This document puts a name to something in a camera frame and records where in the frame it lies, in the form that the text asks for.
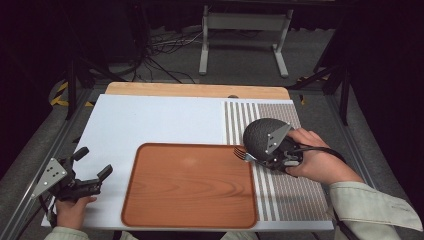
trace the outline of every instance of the fork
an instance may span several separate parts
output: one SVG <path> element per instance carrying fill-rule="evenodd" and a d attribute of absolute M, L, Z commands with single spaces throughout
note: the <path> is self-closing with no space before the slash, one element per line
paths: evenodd
<path fill-rule="evenodd" d="M 246 162 L 256 161 L 256 158 L 253 157 L 250 153 L 247 153 L 237 147 L 234 147 L 234 155 Z"/>

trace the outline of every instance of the gray striped pattern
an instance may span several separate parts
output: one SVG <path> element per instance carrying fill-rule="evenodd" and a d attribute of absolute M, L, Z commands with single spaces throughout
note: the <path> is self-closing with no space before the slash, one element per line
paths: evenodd
<path fill-rule="evenodd" d="M 243 131 L 259 118 L 275 118 L 300 127 L 293 104 L 225 102 L 225 143 L 242 145 Z M 254 164 L 256 202 L 259 221 L 329 220 L 321 185 L 305 178 L 293 178 Z"/>

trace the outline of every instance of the wooden tray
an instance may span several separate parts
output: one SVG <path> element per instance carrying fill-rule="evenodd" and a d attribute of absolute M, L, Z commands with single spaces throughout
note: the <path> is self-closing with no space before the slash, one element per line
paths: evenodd
<path fill-rule="evenodd" d="M 251 228 L 250 163 L 234 146 L 147 143 L 137 150 L 122 211 L 130 227 Z"/>

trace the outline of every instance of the sleeve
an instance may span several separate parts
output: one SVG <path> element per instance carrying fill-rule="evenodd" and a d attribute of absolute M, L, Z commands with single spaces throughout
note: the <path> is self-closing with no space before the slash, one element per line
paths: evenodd
<path fill-rule="evenodd" d="M 418 214 L 405 200 L 364 183 L 334 183 L 330 197 L 340 221 L 359 239 L 400 239 L 393 226 L 423 231 Z M 338 227 L 335 239 L 347 239 Z"/>
<path fill-rule="evenodd" d="M 227 232 L 221 240 L 258 240 L 254 232 Z"/>
<path fill-rule="evenodd" d="M 88 240 L 88 235 L 75 229 L 55 227 L 44 240 Z"/>

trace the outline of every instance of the wooden strip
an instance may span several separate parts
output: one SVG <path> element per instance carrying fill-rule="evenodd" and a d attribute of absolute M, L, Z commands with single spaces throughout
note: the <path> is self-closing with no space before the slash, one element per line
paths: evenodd
<path fill-rule="evenodd" d="M 237 96 L 238 98 L 251 99 L 290 99 L 287 89 L 283 87 L 175 83 L 112 82 L 106 89 L 106 94 L 217 98 Z"/>

